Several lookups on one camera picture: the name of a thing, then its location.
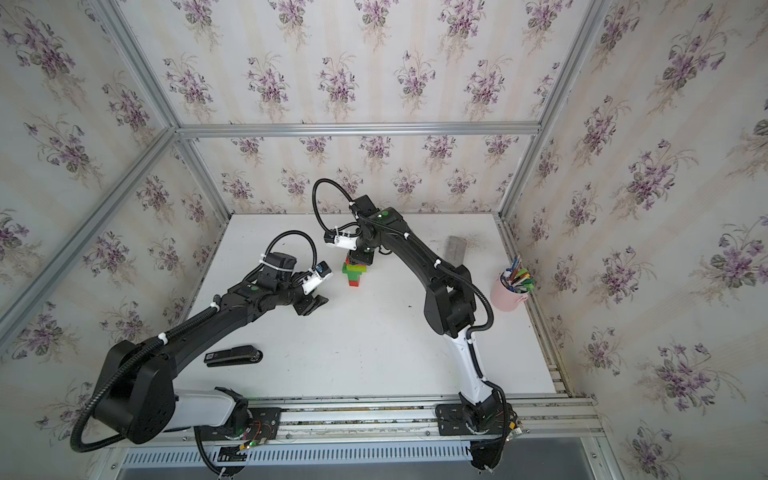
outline pink cup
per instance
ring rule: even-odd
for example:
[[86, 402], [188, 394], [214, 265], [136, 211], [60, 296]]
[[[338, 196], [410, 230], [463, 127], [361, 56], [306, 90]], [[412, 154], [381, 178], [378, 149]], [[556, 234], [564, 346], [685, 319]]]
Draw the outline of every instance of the pink cup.
[[502, 312], [511, 312], [527, 299], [527, 293], [510, 292], [502, 283], [500, 276], [496, 277], [496, 281], [491, 288], [491, 304], [497, 309]]

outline tabletop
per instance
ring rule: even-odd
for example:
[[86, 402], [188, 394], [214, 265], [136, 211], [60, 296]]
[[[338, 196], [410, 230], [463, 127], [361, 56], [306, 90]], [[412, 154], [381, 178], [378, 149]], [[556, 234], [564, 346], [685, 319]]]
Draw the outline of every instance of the tabletop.
[[[406, 214], [411, 230], [438, 255], [449, 235], [468, 241], [464, 264], [486, 296], [508, 265], [491, 214]], [[328, 227], [349, 214], [323, 215]], [[313, 215], [234, 215], [215, 253], [190, 313], [205, 309], [258, 263], [269, 242], [285, 230], [302, 230], [315, 241], [318, 262], [334, 272], [315, 294], [329, 302], [309, 316], [278, 306], [232, 332], [208, 351], [253, 344], [264, 354], [257, 364], [208, 368], [203, 356], [174, 380], [177, 389], [225, 386], [250, 398], [431, 396], [458, 393], [458, 370], [448, 342], [424, 318], [425, 291], [395, 255], [376, 254], [359, 287], [349, 286], [342, 265], [346, 250], [323, 242]], [[297, 258], [296, 270], [310, 267], [306, 239], [290, 236], [273, 251]], [[554, 393], [528, 313], [495, 309], [491, 329], [476, 334], [486, 376], [508, 394]], [[485, 322], [480, 302], [476, 324]]]

